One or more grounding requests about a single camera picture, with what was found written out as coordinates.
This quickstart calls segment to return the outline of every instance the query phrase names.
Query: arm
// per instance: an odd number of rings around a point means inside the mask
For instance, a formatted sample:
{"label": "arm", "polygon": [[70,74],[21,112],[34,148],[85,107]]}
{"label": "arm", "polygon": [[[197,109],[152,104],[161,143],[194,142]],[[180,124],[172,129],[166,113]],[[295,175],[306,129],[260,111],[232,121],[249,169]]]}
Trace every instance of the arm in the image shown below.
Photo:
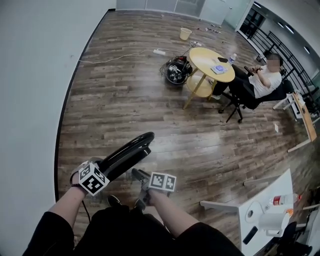
{"label": "arm", "polygon": [[176,206],[165,194],[149,190],[151,203],[155,206],[165,226],[174,237],[180,236],[199,221]]}
{"label": "arm", "polygon": [[150,202],[155,206],[165,226],[176,238],[181,255],[243,256],[237,247],[217,229],[199,222],[177,207],[166,195],[149,190]]}
{"label": "arm", "polygon": [[[79,173],[73,175],[72,184],[79,183]],[[85,198],[87,192],[81,187],[71,187],[63,197],[49,209],[49,212],[57,214],[64,218],[73,228],[80,204]]]}
{"label": "arm", "polygon": [[[79,181],[79,173],[72,183]],[[86,193],[80,187],[71,187],[39,221],[23,256],[71,255],[74,248],[74,226],[79,206]]]}
{"label": "arm", "polygon": [[257,73],[261,83],[263,84],[263,86],[270,88],[271,82],[269,81],[269,79],[264,77],[264,75],[261,73],[261,70],[258,69],[256,73]]}

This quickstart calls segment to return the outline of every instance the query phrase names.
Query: phone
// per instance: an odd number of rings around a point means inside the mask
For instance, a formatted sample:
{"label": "phone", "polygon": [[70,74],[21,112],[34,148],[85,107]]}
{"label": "phone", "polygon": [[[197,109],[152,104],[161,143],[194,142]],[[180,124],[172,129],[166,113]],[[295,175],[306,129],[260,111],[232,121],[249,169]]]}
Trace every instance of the phone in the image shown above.
{"label": "phone", "polygon": [[243,243],[245,245],[249,244],[249,242],[251,241],[251,239],[255,236],[255,234],[257,233],[258,228],[256,226],[254,226],[251,231],[249,232],[249,234],[245,237],[245,239],[243,239]]}
{"label": "phone", "polygon": [[227,63],[228,60],[226,58],[221,58],[221,57],[218,57],[218,60],[222,63]]}

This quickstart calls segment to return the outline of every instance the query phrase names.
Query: table lower shelf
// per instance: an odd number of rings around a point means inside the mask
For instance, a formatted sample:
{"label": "table lower shelf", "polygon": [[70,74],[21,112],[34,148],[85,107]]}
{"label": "table lower shelf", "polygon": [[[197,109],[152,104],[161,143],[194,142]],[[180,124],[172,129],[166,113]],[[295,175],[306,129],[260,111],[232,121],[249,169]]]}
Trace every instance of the table lower shelf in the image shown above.
{"label": "table lower shelf", "polygon": [[[187,79],[186,86],[191,92],[195,90],[200,79],[201,79],[201,76],[198,76],[198,75],[190,76]],[[211,93],[212,93],[212,85],[207,80],[203,80],[202,84],[196,91],[195,95],[201,98],[206,98],[206,97],[209,97]]]}

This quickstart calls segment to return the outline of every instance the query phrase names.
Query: round wooden table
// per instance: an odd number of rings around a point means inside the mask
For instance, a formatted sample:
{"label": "round wooden table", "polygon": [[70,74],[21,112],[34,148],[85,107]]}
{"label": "round wooden table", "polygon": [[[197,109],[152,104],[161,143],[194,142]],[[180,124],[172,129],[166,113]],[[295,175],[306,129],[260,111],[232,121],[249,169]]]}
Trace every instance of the round wooden table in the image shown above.
{"label": "round wooden table", "polygon": [[[189,56],[191,62],[193,65],[195,65],[195,69],[186,81],[186,86],[190,91],[192,91],[192,94],[186,101],[183,109],[189,105],[190,101],[195,95],[202,98],[208,97],[208,100],[210,100],[218,81],[228,83],[235,79],[235,71],[232,66],[229,63],[222,63],[218,60],[218,57],[223,58],[223,56],[221,56],[219,53],[216,53],[210,49],[197,47],[191,49]],[[216,74],[211,70],[211,68],[215,65],[224,66],[228,69],[228,71],[223,74]],[[203,73],[202,77],[194,75],[198,70]],[[214,79],[213,85],[205,80],[207,76]]]}

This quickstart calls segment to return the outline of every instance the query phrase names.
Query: white cable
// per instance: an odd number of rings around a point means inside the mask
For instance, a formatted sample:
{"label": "white cable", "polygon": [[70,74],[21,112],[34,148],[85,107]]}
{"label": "white cable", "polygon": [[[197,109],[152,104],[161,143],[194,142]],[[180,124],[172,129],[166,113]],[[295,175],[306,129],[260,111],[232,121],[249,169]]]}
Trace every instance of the white cable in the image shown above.
{"label": "white cable", "polygon": [[[194,44],[192,44],[194,42],[190,42],[189,45],[190,47],[194,48],[194,47],[197,47]],[[189,54],[189,52],[185,52],[185,51],[181,51],[181,50],[170,50],[170,49],[162,49],[162,48],[158,48],[157,50],[165,50],[165,51],[170,51],[170,52],[179,52],[179,53],[184,53],[184,54]],[[128,54],[128,55],[123,55],[123,56],[120,56],[119,58],[112,58],[112,59],[109,59],[107,61],[98,61],[98,62],[91,62],[91,61],[86,61],[86,60],[79,60],[80,62],[85,62],[85,63],[91,63],[91,64],[99,64],[99,63],[107,63],[107,62],[110,62],[110,61],[115,61],[115,60],[119,60],[123,57],[127,57],[127,56],[132,56],[132,55],[138,55],[138,54],[143,54],[144,52],[153,52],[152,50],[143,50],[142,52],[137,52],[137,53],[132,53],[132,54]]]}
{"label": "white cable", "polygon": [[137,52],[137,53],[132,53],[132,54],[128,54],[128,55],[123,55],[119,58],[112,58],[112,59],[109,59],[107,61],[99,61],[99,62],[91,62],[91,61],[86,61],[86,60],[79,60],[80,62],[85,62],[85,63],[91,63],[91,64],[98,64],[98,63],[107,63],[107,62],[110,62],[110,61],[115,61],[115,60],[119,60],[121,59],[122,57],[127,57],[127,56],[132,56],[132,55],[137,55],[137,54],[143,54],[144,52],[153,52],[152,50],[144,50],[142,52]]}

